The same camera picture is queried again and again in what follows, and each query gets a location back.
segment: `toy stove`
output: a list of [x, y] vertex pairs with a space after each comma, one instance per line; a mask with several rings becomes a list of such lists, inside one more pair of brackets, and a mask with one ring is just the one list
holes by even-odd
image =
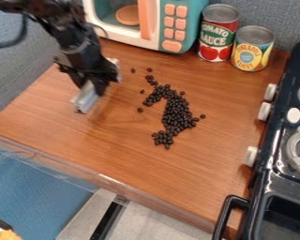
[[249, 147], [250, 201], [229, 196], [214, 232], [222, 239], [231, 211], [245, 211], [237, 239], [300, 240], [300, 43], [279, 85], [269, 84], [258, 118], [267, 121], [260, 148]]

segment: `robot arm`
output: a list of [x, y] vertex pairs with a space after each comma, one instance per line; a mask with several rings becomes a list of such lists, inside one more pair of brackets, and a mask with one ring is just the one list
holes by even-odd
[[104, 95], [110, 82], [118, 82], [115, 62], [100, 51], [98, 36], [85, 22], [83, 7], [65, 0], [0, 0], [0, 10], [23, 14], [20, 35], [0, 47], [15, 45], [26, 35], [27, 18], [38, 22], [60, 45], [60, 55], [54, 58], [81, 89], [72, 103], [81, 113], [87, 113], [93, 103]]

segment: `wooden countertop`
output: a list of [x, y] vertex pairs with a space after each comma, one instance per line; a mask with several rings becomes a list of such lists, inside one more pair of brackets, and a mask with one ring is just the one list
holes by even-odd
[[[243, 72], [230, 62], [208, 63], [194, 52], [154, 52], [110, 41], [107, 57], [120, 60], [122, 84], [87, 115], [73, 111], [77, 89], [68, 75], [51, 67], [0, 113], [0, 136], [71, 163], [106, 174], [215, 223], [225, 197], [247, 196], [250, 169], [242, 164], [249, 145], [257, 145], [264, 123], [257, 121], [267, 84], [282, 74], [286, 52], [275, 51], [269, 67]], [[186, 91], [197, 127], [175, 138], [167, 151], [151, 134], [163, 129], [164, 101], [142, 106], [152, 87], [144, 76], [152, 68], [161, 84]], [[230, 222], [235, 229], [238, 219]]]

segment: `can label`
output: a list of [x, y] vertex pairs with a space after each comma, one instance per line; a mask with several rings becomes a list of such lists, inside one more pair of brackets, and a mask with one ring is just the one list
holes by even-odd
[[211, 47], [225, 47], [233, 44], [234, 33], [225, 27], [204, 22], [202, 24], [202, 43]]
[[230, 58], [233, 38], [238, 22], [202, 22], [198, 55], [211, 62], [221, 62]]
[[274, 43], [253, 45], [236, 40], [232, 50], [232, 64], [244, 71], [259, 71], [264, 69], [269, 61], [269, 55]]

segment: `gray wall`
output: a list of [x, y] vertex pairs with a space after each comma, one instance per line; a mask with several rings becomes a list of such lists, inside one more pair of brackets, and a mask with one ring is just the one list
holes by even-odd
[[275, 33], [276, 47], [291, 50], [300, 41], [300, 0], [210, 0], [236, 7], [241, 26], [261, 25]]
[[[19, 14], [0, 12], [0, 40], [15, 38], [20, 26]], [[56, 49], [41, 26], [30, 21], [24, 42], [0, 50], [0, 111], [52, 64]]]

